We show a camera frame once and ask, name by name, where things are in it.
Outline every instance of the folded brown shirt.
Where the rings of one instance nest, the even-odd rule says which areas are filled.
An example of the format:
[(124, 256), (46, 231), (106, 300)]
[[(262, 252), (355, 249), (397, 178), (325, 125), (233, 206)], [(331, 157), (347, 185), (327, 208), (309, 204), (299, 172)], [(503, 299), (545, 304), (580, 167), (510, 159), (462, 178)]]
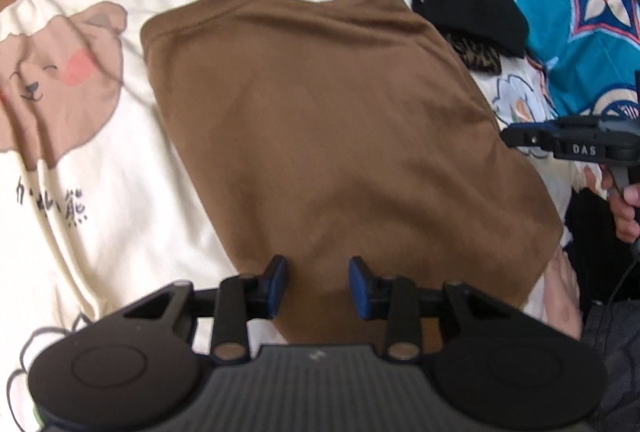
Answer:
[[(143, 27), (148, 76), (231, 261), (289, 259), (291, 342), (382, 341), (347, 265), (520, 306), (561, 221), (453, 49), (402, 0), (200, 0)], [(429, 348), (438, 343), (425, 327)]]

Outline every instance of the bear ear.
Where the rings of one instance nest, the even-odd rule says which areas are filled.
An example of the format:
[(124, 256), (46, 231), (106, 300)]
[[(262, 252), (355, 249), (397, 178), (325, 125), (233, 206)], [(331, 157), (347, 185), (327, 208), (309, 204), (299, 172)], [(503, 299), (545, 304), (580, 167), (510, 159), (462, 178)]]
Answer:
[(99, 2), (71, 17), (79, 24), (107, 28), (116, 35), (127, 27), (127, 10), (113, 2)]

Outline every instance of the pink cheek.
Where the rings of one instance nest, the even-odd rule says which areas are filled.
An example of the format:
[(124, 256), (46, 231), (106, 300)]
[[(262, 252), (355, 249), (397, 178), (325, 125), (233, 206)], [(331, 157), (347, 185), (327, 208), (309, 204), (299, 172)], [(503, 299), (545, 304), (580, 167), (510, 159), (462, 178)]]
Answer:
[(60, 80), (68, 86), (78, 86), (95, 73), (97, 67), (88, 49), (79, 49), (66, 63)]

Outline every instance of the screw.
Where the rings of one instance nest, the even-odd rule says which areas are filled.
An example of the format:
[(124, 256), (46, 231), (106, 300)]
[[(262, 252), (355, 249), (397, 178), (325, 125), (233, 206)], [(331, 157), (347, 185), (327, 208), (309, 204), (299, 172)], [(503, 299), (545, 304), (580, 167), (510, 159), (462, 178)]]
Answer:
[(420, 354), (420, 348), (410, 342), (396, 342), (389, 346), (386, 350), (388, 354), (394, 360), (400, 360), (407, 362), (409, 360), (415, 360)]
[(246, 354), (246, 347), (235, 342), (225, 342), (213, 349), (213, 354), (223, 362), (239, 360)]

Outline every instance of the cartoon bear print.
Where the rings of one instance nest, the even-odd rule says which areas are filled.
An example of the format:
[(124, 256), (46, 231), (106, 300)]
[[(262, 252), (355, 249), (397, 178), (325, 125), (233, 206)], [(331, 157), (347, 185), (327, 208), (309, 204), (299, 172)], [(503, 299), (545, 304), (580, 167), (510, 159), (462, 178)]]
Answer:
[(0, 154), (53, 168), (100, 132), (120, 98), (126, 25), (122, 6), (100, 2), (0, 41)]

